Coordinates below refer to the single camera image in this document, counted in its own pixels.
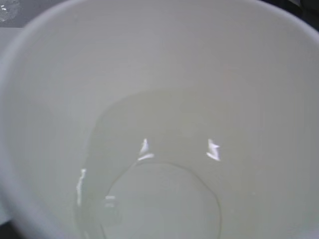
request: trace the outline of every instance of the white surface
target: white surface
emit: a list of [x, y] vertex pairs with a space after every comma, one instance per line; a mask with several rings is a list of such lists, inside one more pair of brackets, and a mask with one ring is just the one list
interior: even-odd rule
[[[19, 173], [1, 167], [0, 177], [24, 232], [34, 239], [64, 238], [48, 220], [54, 215], [79, 233], [73, 223], [76, 185], [87, 139], [106, 108], [139, 92], [194, 84], [229, 102], [254, 159], [249, 167], [256, 173], [258, 226], [240, 234], [222, 231], [221, 239], [248, 238], [242, 233], [255, 235], [249, 239], [294, 239], [318, 225], [314, 30], [252, 0], [87, 1], [42, 24], [57, 12], [33, 22], [10, 52], [9, 84], [1, 94], [0, 126], [7, 131], [1, 137], [12, 158], [0, 160], [15, 163]], [[211, 102], [207, 110], [216, 107], [219, 102]], [[220, 155], [236, 154], [227, 141], [221, 145]], [[230, 176], [238, 167], [231, 168]], [[47, 214], [25, 197], [17, 175], [45, 201]], [[221, 207], [223, 212], [227, 204]]]
[[[14, 37], [21, 32], [20, 28], [0, 28], [0, 55]], [[0, 202], [0, 225], [10, 219]]]

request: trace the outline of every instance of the white ceramic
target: white ceramic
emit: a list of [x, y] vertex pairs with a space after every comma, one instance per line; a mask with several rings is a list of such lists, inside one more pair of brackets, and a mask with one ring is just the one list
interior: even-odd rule
[[101, 113], [135, 93], [206, 84], [232, 105], [253, 159], [251, 238], [317, 238], [318, 62], [316, 31], [255, 0], [63, 3], [4, 56], [2, 198], [28, 238], [78, 238], [75, 189]]

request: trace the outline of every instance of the white cup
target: white cup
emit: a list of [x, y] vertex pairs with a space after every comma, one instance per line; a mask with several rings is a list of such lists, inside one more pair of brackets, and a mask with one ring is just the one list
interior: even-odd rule
[[3, 201], [28, 238], [80, 238], [74, 195], [101, 113], [143, 91], [205, 84], [235, 109], [253, 158], [251, 238], [317, 238], [318, 62], [318, 33], [259, 1], [58, 5], [4, 55]]

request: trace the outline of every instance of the water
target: water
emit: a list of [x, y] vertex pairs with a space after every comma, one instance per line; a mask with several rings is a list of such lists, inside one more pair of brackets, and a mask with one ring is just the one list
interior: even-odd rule
[[206, 89], [106, 109], [77, 185], [83, 239], [254, 238], [254, 174], [231, 106]]

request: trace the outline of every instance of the liquid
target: liquid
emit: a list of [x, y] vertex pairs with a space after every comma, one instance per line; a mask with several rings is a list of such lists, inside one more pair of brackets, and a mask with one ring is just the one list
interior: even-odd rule
[[83, 239], [254, 238], [254, 175], [230, 107], [205, 89], [130, 96], [103, 113], [77, 185]]

